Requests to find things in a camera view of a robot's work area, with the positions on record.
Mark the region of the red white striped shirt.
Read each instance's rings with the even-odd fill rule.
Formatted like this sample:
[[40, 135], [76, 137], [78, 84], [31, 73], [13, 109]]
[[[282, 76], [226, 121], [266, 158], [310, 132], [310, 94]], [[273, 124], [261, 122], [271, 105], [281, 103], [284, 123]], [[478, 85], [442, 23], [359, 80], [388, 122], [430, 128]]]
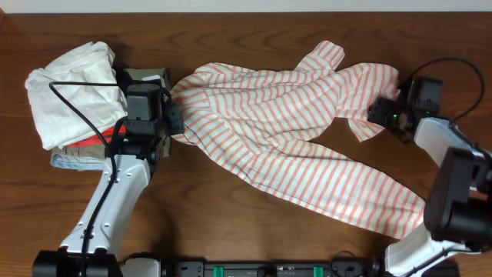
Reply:
[[377, 97], [396, 99], [398, 70], [339, 69], [342, 47], [320, 42], [290, 71], [211, 62], [171, 90], [184, 119], [179, 142], [278, 198], [359, 228], [402, 239], [423, 221], [424, 200], [389, 175], [315, 142], [336, 118], [359, 141]]

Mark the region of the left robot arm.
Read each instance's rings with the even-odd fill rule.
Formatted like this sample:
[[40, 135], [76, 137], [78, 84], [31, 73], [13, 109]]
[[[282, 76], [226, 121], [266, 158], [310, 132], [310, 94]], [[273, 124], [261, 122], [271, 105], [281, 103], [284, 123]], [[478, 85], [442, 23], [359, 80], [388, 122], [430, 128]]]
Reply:
[[135, 204], [148, 186], [168, 147], [184, 131], [170, 92], [153, 83], [127, 87], [128, 114], [104, 140], [104, 168], [82, 217], [55, 251], [41, 250], [34, 276], [163, 276], [159, 258], [137, 256], [118, 261], [121, 242]]

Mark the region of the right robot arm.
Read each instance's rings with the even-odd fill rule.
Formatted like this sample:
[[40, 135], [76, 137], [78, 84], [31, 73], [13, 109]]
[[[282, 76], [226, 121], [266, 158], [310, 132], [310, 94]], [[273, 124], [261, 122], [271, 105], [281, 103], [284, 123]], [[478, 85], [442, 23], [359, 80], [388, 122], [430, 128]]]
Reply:
[[442, 87], [414, 77], [397, 99], [379, 96], [368, 108], [369, 122], [415, 143], [439, 168], [423, 222], [374, 260], [370, 276], [458, 276], [453, 255], [491, 248], [491, 153], [439, 115]]

